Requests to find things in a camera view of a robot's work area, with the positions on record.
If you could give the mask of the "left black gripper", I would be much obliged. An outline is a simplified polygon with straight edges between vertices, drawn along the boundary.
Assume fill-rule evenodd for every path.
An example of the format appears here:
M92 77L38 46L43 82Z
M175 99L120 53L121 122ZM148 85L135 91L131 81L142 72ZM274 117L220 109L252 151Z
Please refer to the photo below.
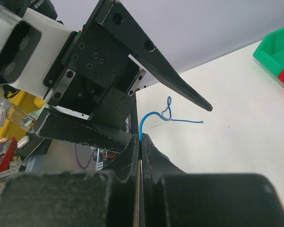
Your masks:
M43 109L33 129L38 137L121 153L139 148L139 137L120 128L134 108L133 94L146 71L197 106L212 105L187 84L118 0L100 0L82 33L56 70L49 105L88 115L88 120Z

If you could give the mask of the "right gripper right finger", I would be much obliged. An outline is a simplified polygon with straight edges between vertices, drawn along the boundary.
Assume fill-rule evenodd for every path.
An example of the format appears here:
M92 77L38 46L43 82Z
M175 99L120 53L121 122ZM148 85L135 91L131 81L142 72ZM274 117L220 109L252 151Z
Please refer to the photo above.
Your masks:
M284 208L263 175L188 174L141 141L148 227L284 227Z

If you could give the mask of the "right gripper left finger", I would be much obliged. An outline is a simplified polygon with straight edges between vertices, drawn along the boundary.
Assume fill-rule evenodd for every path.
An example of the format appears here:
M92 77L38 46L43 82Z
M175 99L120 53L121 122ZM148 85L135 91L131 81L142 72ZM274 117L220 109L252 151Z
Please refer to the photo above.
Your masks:
M139 139L100 171L22 173L0 187L0 227L131 227Z

